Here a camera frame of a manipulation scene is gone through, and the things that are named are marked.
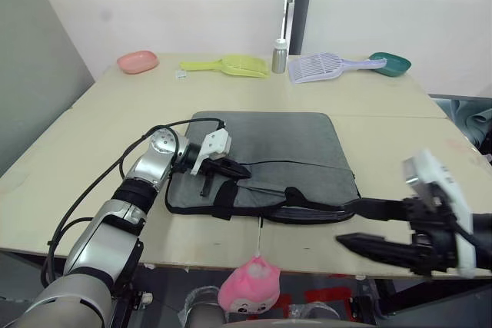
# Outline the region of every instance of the yellow scoop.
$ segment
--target yellow scoop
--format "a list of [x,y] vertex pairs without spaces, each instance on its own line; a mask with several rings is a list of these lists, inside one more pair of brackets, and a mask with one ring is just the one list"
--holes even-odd
[[228,75],[268,77],[268,67],[263,59],[250,55],[225,55],[218,61],[183,61],[179,64],[185,71],[223,71]]

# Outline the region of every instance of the wooden table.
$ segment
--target wooden table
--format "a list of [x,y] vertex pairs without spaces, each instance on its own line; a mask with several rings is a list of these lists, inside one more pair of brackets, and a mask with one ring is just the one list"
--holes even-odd
[[[401,199],[411,195],[401,162],[428,147],[449,167],[473,212],[490,212],[485,200],[492,198],[490,165],[409,75],[389,78],[356,71],[333,81],[302,85],[292,85],[286,74],[255,79],[203,71],[175,77],[179,61],[214,58],[160,55],[161,64],[141,75],[125,75],[115,66],[110,68],[0,178],[0,248],[46,253],[46,241],[66,209],[130,142],[153,125],[190,118],[203,110],[328,114],[363,197]],[[178,130],[184,133],[185,127]],[[146,146],[127,159],[127,169]],[[93,216],[120,181],[117,171],[111,173],[73,217]],[[165,209],[162,195],[141,235],[145,244],[142,262],[232,268],[254,253],[258,235],[255,219],[233,217],[225,221],[173,215]],[[68,254],[83,226],[67,232],[58,255]],[[334,240],[337,234],[355,231],[406,243],[410,239],[408,226],[396,221],[354,217],[324,226],[266,222],[261,250],[283,270],[410,275],[405,269],[359,257]]]

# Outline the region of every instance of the white wall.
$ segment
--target white wall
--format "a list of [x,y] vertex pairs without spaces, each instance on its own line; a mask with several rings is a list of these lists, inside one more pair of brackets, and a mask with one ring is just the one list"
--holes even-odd
[[284,8],[284,0],[49,1],[95,78],[139,49],[269,55]]
[[430,94],[492,97],[492,0],[310,0],[302,54],[387,51]]
[[0,0],[0,9],[2,175],[93,79],[48,0]]

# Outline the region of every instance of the white slotted scoop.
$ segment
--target white slotted scoop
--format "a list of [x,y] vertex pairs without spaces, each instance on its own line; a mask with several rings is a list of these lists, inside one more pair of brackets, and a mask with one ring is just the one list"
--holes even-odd
[[348,61],[331,53],[320,53],[300,57],[289,62],[289,77],[294,84],[309,81],[330,80],[345,71],[357,69],[379,69],[386,66],[386,59]]

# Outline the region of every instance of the pink plush toy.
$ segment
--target pink plush toy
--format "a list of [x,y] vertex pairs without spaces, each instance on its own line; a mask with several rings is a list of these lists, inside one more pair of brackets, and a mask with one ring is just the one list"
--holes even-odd
[[229,313],[261,314],[280,295],[280,270],[263,257],[253,257],[236,269],[222,284],[218,303]]

